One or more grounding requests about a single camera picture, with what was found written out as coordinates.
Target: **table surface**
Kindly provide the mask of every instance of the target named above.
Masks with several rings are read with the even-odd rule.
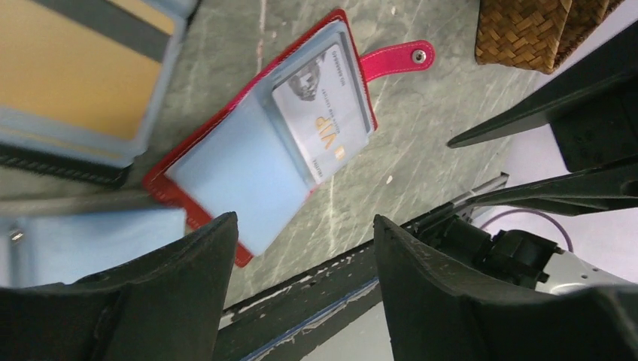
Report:
[[[402,223],[499,174],[506,140],[450,150],[445,142],[520,101],[535,74],[476,65],[477,0],[203,0],[176,65],[149,151],[125,188],[221,109],[289,43],[334,7],[346,10],[360,53],[425,39],[430,70],[369,84],[379,122],[370,144],[323,184],[266,254],[232,273],[226,305],[246,299],[372,237],[375,214]],[[105,190],[0,169],[0,199]]]

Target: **cable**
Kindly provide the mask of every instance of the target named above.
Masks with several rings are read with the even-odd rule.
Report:
[[[555,220],[554,218],[548,216],[547,214],[544,214],[542,212],[539,211],[535,211],[535,210],[531,210],[531,209],[510,209],[509,211],[504,211],[503,213],[497,214],[496,216],[490,218],[487,222],[483,223],[482,226],[480,226],[480,229],[485,229],[487,228],[489,225],[491,225],[492,223],[496,222],[497,220],[505,217],[505,216],[509,216],[510,214],[515,214],[515,213],[529,213],[529,214],[535,214],[537,216],[541,216],[543,218],[545,218],[546,220],[550,221],[551,224],[553,224],[559,231],[561,231],[561,234],[563,235],[563,238],[565,238],[565,242],[567,243],[567,250],[571,253],[574,253],[574,246],[572,244],[572,239],[570,237],[569,234],[567,234],[567,230],[565,230],[565,228],[563,226],[561,226],[561,224]]]

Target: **red border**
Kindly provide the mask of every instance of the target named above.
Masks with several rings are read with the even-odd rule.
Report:
[[[224,120],[230,112],[235,109],[237,104],[248,94],[248,92],[257,84],[258,81],[263,79],[267,74],[273,71],[278,65],[281,64],[288,56],[297,51],[306,41],[308,41],[315,33],[321,30],[326,25],[335,20],[341,20],[348,27],[348,35],[350,36],[350,42],[354,48],[354,55],[357,58],[357,64],[359,65],[359,72],[361,74],[361,82],[363,83],[363,90],[368,98],[368,106],[370,114],[372,115],[372,124],[374,130],[377,129],[378,124],[375,118],[374,111],[372,111],[372,102],[370,101],[370,94],[368,92],[368,85],[363,79],[363,66],[361,65],[361,59],[357,48],[354,46],[354,38],[352,37],[352,31],[345,11],[341,8],[336,8],[331,11],[326,17],[324,17],[319,23],[314,25],[308,30],[301,38],[292,43],[286,50],[277,56],[268,66],[266,66],[253,80],[242,89],[237,96],[226,105],[221,111],[215,114],[208,122],[199,127],[192,135],[186,140],[181,142],[175,149],[173,149],[168,155],[166,155],[159,163],[157,163],[144,177],[142,184],[150,194],[158,201],[167,205],[179,205],[184,207],[187,212],[187,223],[193,229],[198,229],[200,226],[211,221],[213,217],[204,211],[204,208],[197,204],[192,198],[190,198],[176,183],[166,177],[166,170],[175,164],[184,154],[191,150],[197,143],[199,143],[206,135],[208,135],[219,123]],[[237,254],[235,256],[235,264],[239,267],[244,267],[251,261],[253,256],[244,248],[241,243],[237,247]]]

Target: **id card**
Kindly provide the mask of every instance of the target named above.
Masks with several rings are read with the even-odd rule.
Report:
[[[363,111],[339,44],[277,85],[272,97],[317,184],[368,144]]]

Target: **gray table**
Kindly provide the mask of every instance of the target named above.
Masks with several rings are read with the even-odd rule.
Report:
[[[379,122],[369,146],[320,187],[264,256],[233,272],[227,305],[369,240],[375,214],[402,223],[498,175],[505,141],[459,150],[447,149],[445,142],[531,89],[532,72],[475,64],[478,0],[204,0],[150,149],[135,163],[125,188],[139,187],[154,163],[336,6],[346,9],[360,53],[426,39],[436,48],[436,63],[429,71],[369,85]],[[2,199],[97,192],[104,190],[0,169]]]

